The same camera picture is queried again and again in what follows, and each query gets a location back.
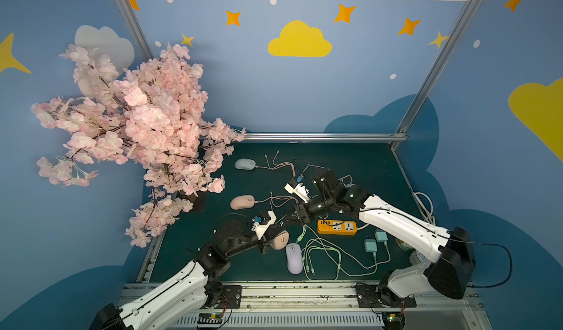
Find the orange power strip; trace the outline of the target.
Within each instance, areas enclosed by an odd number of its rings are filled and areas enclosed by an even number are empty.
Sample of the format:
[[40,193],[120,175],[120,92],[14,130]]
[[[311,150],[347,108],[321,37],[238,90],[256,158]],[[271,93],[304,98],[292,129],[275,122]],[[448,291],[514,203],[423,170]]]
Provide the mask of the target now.
[[319,220],[318,233],[323,235],[355,236],[358,228],[352,221]]

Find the pink mouse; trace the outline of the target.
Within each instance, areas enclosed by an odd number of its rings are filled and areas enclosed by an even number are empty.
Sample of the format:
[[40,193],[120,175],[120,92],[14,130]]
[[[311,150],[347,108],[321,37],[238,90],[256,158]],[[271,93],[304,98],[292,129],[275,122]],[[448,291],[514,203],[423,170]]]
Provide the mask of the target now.
[[281,250],[286,248],[290,239],[290,234],[287,230],[283,230],[280,234],[278,234],[271,242],[271,247],[275,250]]
[[249,209],[254,207],[256,200],[252,195],[241,195],[233,198],[230,202],[230,208],[233,210]]

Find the lavender wireless mouse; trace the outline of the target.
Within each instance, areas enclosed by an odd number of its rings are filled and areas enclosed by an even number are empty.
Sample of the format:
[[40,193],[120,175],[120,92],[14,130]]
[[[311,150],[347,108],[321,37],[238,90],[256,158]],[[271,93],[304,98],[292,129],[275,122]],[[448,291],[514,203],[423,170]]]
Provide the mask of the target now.
[[297,243],[288,244],[285,248],[287,256],[287,269],[293,275],[299,275],[303,271],[301,247]]

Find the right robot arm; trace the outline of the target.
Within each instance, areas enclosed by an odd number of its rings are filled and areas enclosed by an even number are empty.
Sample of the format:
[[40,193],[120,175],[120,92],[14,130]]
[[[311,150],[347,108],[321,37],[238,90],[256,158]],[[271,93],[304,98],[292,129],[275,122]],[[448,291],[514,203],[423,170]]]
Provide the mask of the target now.
[[462,299],[476,266],[471,236],[460,227],[447,230],[401,211],[378,195],[358,185],[346,185],[332,170],[312,179],[319,195],[309,196],[302,182],[291,179],[285,190],[299,197],[293,212],[301,224],[327,211],[349,215],[377,227],[407,243],[424,257],[423,263],[387,273],[379,282],[378,298],[389,306],[398,305],[414,294],[436,291],[450,299]]

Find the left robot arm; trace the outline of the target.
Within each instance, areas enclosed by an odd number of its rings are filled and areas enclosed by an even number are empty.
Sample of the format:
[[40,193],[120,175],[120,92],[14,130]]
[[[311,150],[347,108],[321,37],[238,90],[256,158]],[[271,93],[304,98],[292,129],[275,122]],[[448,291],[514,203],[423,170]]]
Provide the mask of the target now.
[[249,230],[239,222],[220,227],[177,274],[121,307],[106,305],[89,328],[166,329],[187,312],[228,305],[221,277],[231,267],[231,258],[254,248],[265,254],[288,244],[289,233],[273,212],[269,214],[265,224],[255,223]]

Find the tin can with label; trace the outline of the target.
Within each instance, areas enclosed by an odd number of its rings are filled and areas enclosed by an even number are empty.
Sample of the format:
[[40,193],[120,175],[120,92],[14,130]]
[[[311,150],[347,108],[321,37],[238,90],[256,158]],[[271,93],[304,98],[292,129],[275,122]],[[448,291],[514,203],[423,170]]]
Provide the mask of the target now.
[[404,242],[400,239],[395,239],[395,241],[397,243],[397,246],[399,246],[399,248],[401,250],[406,251],[406,252],[413,250],[413,247],[411,245],[407,244],[406,242]]

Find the pink cherry blossom tree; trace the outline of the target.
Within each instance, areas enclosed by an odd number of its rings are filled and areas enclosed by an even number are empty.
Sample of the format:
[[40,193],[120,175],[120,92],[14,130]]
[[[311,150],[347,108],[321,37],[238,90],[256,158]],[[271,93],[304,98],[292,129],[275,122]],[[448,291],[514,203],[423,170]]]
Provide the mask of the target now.
[[62,58],[74,62],[73,78],[88,93],[32,106],[43,127],[70,135],[64,156],[38,160],[41,177],[55,185],[88,186],[95,173],[84,169],[87,164],[140,164],[149,202],[134,211],[126,229],[140,248],[192,210],[191,197],[224,190],[217,171],[245,131],[221,119],[204,120],[203,67],[190,62],[187,47],[169,45],[159,57],[122,72],[96,48],[71,44]]

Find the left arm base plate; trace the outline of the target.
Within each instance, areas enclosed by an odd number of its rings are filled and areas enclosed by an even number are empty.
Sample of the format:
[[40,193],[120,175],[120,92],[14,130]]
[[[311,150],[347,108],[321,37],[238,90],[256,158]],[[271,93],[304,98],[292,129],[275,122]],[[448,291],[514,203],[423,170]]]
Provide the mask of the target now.
[[208,299],[205,307],[212,309],[239,309],[242,301],[241,285],[224,285],[213,283],[206,287]]

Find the pale blue wireless mouse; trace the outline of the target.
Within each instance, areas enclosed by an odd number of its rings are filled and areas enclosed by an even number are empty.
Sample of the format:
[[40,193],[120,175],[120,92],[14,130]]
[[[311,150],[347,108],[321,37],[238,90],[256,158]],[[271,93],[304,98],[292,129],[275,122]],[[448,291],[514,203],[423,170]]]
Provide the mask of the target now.
[[241,158],[235,162],[234,166],[237,170],[252,171],[256,167],[256,161],[253,159]]

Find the aluminium frame back bar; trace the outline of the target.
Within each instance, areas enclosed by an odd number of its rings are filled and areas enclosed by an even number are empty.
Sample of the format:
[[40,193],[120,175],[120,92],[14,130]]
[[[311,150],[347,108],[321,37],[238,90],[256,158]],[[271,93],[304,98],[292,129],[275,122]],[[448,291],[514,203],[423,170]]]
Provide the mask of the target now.
[[362,133],[247,133],[248,142],[405,142],[405,134]]

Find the aluminium rail base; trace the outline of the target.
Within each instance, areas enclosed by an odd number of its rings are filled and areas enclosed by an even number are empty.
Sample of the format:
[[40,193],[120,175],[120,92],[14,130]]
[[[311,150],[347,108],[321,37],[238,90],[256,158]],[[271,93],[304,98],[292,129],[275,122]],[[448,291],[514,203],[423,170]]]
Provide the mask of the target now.
[[[415,308],[360,308],[354,285],[363,282],[243,282],[239,309],[187,312],[166,329],[491,329],[474,294],[461,300],[442,295],[412,295]],[[126,285],[119,307],[158,287]]]

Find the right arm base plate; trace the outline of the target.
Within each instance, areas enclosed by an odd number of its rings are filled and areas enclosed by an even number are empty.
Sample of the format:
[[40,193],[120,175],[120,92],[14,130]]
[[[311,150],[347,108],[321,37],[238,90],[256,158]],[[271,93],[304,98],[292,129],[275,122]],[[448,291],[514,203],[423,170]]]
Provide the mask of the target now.
[[387,289],[379,290],[376,284],[356,283],[353,287],[360,308],[415,308],[417,306],[413,296],[400,299]]

